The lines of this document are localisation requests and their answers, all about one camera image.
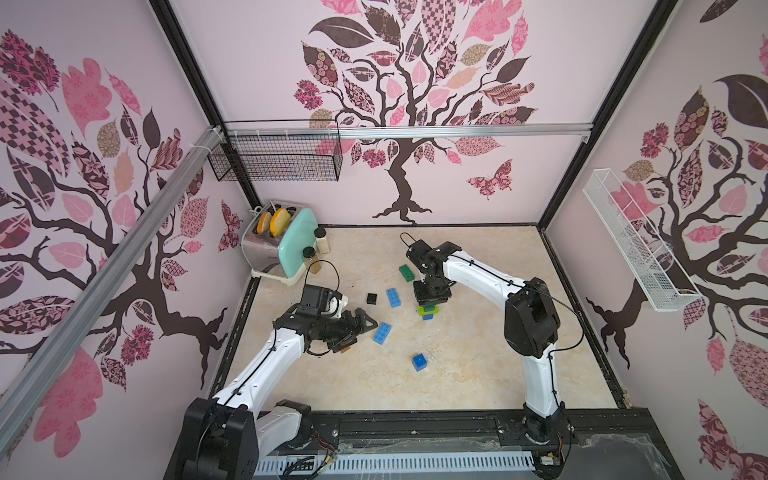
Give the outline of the lime green lego brick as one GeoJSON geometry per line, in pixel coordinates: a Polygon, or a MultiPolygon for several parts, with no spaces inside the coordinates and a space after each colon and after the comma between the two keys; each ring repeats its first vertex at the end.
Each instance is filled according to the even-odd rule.
{"type": "Polygon", "coordinates": [[[434,315],[439,312],[439,307],[433,306],[431,309],[422,308],[421,306],[418,307],[418,313],[420,316],[427,316],[427,315],[434,315]]]}

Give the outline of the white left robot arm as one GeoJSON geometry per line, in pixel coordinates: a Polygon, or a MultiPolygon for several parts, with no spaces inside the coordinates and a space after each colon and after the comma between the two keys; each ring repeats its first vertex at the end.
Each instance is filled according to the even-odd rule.
{"type": "Polygon", "coordinates": [[[361,308],[350,311],[336,290],[307,285],[299,302],[273,323],[259,353],[226,387],[187,408],[164,474],[167,479],[251,479],[259,461],[280,446],[299,447],[312,432],[310,406],[282,400],[263,413],[266,400],[313,342],[341,352],[379,324],[361,308]]]}

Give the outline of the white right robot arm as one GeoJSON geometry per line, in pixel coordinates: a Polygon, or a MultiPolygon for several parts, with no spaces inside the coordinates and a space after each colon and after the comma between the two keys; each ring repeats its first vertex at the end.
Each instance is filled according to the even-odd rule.
{"type": "Polygon", "coordinates": [[[414,282],[419,305],[447,302],[451,288],[461,284],[499,307],[507,344],[522,358],[526,396],[523,428],[527,438],[540,445],[564,436],[567,431],[564,406],[557,392],[555,351],[561,320],[539,278],[523,280],[492,268],[445,242],[435,248],[423,240],[413,241],[406,257],[422,274],[414,282]]]}

